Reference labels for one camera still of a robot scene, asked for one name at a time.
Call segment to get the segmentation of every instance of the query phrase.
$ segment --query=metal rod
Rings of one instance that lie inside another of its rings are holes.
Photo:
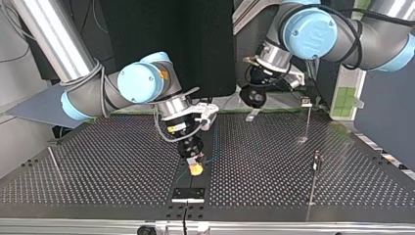
[[[49,155],[50,155],[50,156],[51,156],[51,158],[52,158],[53,165],[54,165],[55,167],[59,167],[58,162],[56,162],[56,159],[55,159],[55,154],[53,153],[53,150],[52,150],[52,148],[51,148],[50,146],[48,146],[48,151],[49,151]]]
[[[95,66],[61,0],[12,0],[62,82],[89,74]]]

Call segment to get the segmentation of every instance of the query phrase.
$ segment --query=end effector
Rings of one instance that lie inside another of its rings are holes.
[[[128,81],[136,79],[132,77],[140,77],[143,81],[140,84],[130,84]],[[147,86],[146,79],[154,81],[150,82],[153,86]],[[123,95],[128,100],[135,100],[135,103],[147,103],[155,106],[155,124],[157,131],[161,137],[170,143],[177,143],[179,155],[186,159],[189,164],[192,175],[199,175],[203,172],[202,162],[205,159],[202,152],[204,143],[198,136],[199,132],[210,129],[216,118],[219,108],[214,104],[199,102],[192,105],[189,95],[196,92],[198,88],[192,89],[186,93],[182,91],[182,87],[174,71],[173,63],[164,53],[156,53],[142,59],[139,63],[134,63],[124,68],[118,76],[118,84],[124,85],[119,87],[120,91],[131,89],[137,90],[142,87],[141,92],[134,92],[133,96],[129,94]],[[148,90],[157,89],[152,97],[156,99],[143,100],[140,98]],[[159,126],[159,113],[161,120],[166,126],[166,130],[173,138],[164,135]]]

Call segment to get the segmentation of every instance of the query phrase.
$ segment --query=black cable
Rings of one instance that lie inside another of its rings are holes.
[[[88,20],[88,16],[89,16],[89,12],[91,10],[91,6],[92,6],[92,0],[89,0],[88,9],[86,10],[85,18],[83,19],[83,22],[82,22],[82,27],[80,28],[80,34],[81,35],[83,33],[83,29],[85,29],[86,20]]]
[[[9,60],[0,61],[0,63],[12,62],[12,61],[16,61],[18,59],[21,59],[21,58],[25,57],[29,51],[30,51],[30,46],[27,45],[26,51],[21,56],[13,58],[13,59],[9,59]]]
[[[381,13],[371,12],[371,11],[364,10],[364,9],[358,9],[358,8],[343,9],[343,10],[339,10],[339,12],[341,13],[358,12],[358,13],[363,13],[365,17],[373,18],[373,19],[383,21],[383,22],[400,24],[400,25],[405,25],[405,26],[410,26],[410,27],[415,26],[414,21],[406,21],[406,20],[399,19],[399,18],[392,18],[387,15],[383,15]]]
[[[360,67],[361,63],[362,63],[362,58],[363,58],[363,47],[362,47],[362,43],[360,41],[360,36],[359,33],[357,32],[356,28],[354,28],[353,24],[351,24],[350,20],[348,18],[346,18],[345,16],[343,16],[340,12],[324,6],[324,5],[320,5],[320,4],[310,4],[310,5],[304,5],[304,6],[300,6],[298,8],[295,8],[293,11],[291,11],[289,14],[287,14],[287,16],[285,16],[283,18],[283,20],[281,20],[281,26],[284,26],[286,24],[286,22],[288,21],[288,19],[290,17],[292,17],[294,14],[305,10],[305,9],[309,9],[309,8],[318,8],[321,9],[323,11],[326,11],[328,13],[331,13],[333,15],[336,15],[337,17],[339,17],[342,21],[345,22],[345,24],[350,28],[351,33],[354,36],[354,43],[353,45],[350,47],[350,49],[347,51],[347,54],[351,54],[355,48],[357,47],[357,63],[356,65],[354,65],[353,67],[347,67],[349,70],[356,70]],[[278,33],[278,37],[280,42],[283,42],[283,30],[279,30]]]
[[[114,56],[111,56],[111,57],[108,57],[107,59],[104,59],[104,60],[99,60],[101,63],[104,63],[104,62],[107,62],[107,61],[109,61],[110,59],[113,59],[114,58]]]

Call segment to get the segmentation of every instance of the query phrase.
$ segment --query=silver robot arm segment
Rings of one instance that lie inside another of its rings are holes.
[[[20,16],[66,88],[62,106],[74,119],[108,117],[112,111],[135,104],[153,104],[161,112],[178,153],[189,163],[193,175],[203,172],[203,141],[196,133],[209,130],[218,108],[189,101],[165,52],[143,58],[107,77],[102,65],[91,57],[60,0],[12,0]]]

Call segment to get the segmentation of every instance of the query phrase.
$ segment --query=wall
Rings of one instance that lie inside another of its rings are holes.
[[[51,139],[51,126],[4,114],[19,101],[45,89],[27,44],[0,14],[0,178],[39,153]]]

